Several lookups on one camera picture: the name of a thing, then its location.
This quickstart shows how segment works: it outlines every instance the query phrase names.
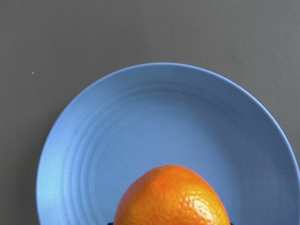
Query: gray surface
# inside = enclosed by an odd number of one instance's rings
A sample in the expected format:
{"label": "gray surface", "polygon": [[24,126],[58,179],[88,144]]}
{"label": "gray surface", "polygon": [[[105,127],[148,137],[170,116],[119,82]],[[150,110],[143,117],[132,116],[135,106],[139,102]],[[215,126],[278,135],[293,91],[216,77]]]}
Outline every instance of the gray surface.
{"label": "gray surface", "polygon": [[0,2],[0,224],[38,224],[35,179],[63,108],[100,77],[155,61],[217,72],[275,117],[300,160],[300,2]]}

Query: citrus fruit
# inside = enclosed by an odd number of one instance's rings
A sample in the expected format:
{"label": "citrus fruit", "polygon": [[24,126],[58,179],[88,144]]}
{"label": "citrus fruit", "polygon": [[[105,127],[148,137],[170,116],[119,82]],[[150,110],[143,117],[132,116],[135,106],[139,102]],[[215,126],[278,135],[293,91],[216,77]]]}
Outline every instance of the citrus fruit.
{"label": "citrus fruit", "polygon": [[156,167],[121,198],[114,225],[230,225],[212,187],[179,165]]}

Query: bowl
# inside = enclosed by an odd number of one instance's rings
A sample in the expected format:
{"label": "bowl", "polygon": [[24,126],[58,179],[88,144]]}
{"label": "bowl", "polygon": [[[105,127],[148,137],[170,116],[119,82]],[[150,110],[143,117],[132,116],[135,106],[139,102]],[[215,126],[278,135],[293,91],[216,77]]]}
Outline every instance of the bowl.
{"label": "bowl", "polygon": [[248,92],[208,70],[149,63],[107,75],[61,113],[37,173],[42,225],[113,222],[148,170],[186,166],[234,225],[299,225],[300,175],[283,131]]}

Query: blue bowl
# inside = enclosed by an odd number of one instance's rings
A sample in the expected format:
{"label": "blue bowl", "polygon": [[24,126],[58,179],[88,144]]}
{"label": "blue bowl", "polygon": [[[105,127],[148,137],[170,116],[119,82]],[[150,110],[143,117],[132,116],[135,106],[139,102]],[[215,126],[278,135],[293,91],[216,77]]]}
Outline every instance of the blue bowl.
{"label": "blue bowl", "polygon": [[205,69],[150,63],[81,92],[46,140],[37,174],[40,223],[113,222],[128,186],[166,164],[204,177],[235,225],[299,225],[300,175],[268,111]]}

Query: blue plate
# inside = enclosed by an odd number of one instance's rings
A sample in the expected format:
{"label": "blue plate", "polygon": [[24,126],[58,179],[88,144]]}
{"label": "blue plate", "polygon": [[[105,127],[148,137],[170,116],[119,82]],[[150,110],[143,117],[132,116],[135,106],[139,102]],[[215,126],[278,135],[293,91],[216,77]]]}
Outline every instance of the blue plate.
{"label": "blue plate", "polygon": [[204,177],[235,225],[299,225],[300,175],[273,117],[213,72],[150,63],[81,92],[46,140],[37,174],[43,225],[107,225],[128,186],[166,164]]}

